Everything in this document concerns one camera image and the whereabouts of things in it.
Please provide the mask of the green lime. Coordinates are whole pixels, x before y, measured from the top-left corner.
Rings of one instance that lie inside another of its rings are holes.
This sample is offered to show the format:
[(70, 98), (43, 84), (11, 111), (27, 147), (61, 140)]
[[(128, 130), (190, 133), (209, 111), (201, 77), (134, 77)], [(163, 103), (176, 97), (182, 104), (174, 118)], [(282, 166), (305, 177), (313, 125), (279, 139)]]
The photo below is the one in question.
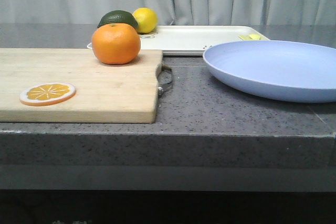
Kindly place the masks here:
[(135, 20), (134, 16), (124, 10), (113, 10), (106, 13), (99, 21), (97, 27), (101, 27), (106, 24), (112, 23), (125, 23), (137, 29), (138, 22)]

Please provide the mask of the orange fruit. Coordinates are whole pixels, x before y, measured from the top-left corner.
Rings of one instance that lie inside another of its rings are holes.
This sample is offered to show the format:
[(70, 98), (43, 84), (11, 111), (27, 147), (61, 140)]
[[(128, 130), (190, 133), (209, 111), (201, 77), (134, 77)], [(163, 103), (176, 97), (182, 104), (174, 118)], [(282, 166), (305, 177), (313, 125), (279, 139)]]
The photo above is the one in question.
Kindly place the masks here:
[(111, 23), (99, 27), (91, 37), (92, 50), (104, 64), (123, 65), (135, 59), (140, 52), (141, 41), (129, 24)]

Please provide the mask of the light blue plate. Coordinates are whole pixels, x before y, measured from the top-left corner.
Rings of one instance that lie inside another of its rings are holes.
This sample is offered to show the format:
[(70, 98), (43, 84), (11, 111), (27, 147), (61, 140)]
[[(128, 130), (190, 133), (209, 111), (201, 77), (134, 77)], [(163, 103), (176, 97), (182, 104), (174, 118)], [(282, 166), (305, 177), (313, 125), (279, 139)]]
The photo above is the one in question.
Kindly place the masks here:
[(335, 101), (335, 49), (279, 40), (228, 42), (208, 48), (211, 74), (239, 91), (298, 102)]

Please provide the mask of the orange slice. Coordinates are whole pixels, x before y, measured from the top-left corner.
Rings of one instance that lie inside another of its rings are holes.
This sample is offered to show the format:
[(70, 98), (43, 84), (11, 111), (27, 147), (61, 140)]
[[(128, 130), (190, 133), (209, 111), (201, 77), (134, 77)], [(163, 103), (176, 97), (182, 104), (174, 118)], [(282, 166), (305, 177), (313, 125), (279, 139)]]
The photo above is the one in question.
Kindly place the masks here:
[(28, 106), (47, 106), (64, 102), (75, 94), (76, 88), (72, 84), (49, 82), (22, 91), (19, 100)]

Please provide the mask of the cream white tray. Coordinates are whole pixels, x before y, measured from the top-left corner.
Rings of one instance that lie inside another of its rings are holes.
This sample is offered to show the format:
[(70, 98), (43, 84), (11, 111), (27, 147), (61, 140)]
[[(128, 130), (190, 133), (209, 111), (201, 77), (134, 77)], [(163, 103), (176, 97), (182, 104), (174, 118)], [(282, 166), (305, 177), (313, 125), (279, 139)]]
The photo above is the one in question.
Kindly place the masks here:
[(167, 56), (201, 56), (211, 46), (250, 39), (251, 34), (268, 40), (247, 26), (156, 26), (140, 39), (142, 50), (161, 50)]

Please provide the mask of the wooden cutting board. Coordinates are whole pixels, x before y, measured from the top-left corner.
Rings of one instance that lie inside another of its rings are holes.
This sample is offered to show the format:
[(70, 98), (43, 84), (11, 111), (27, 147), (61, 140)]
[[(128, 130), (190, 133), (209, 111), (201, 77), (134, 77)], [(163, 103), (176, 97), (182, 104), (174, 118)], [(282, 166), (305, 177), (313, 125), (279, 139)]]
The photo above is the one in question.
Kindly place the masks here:
[[(1, 49), (1, 121), (152, 123), (158, 102), (162, 52), (141, 50), (126, 65), (102, 64), (90, 49)], [(22, 91), (69, 83), (76, 94), (48, 106), (28, 106)]]

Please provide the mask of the yellow lemon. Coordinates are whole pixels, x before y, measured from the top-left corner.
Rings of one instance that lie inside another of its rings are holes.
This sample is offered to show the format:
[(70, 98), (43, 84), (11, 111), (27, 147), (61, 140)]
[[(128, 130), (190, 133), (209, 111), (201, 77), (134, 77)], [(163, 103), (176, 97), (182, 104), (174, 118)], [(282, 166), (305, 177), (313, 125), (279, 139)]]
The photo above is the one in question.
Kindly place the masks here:
[(146, 7), (138, 8), (133, 12), (133, 17), (138, 23), (136, 28), (140, 34), (153, 31), (158, 23), (158, 17), (154, 10)]

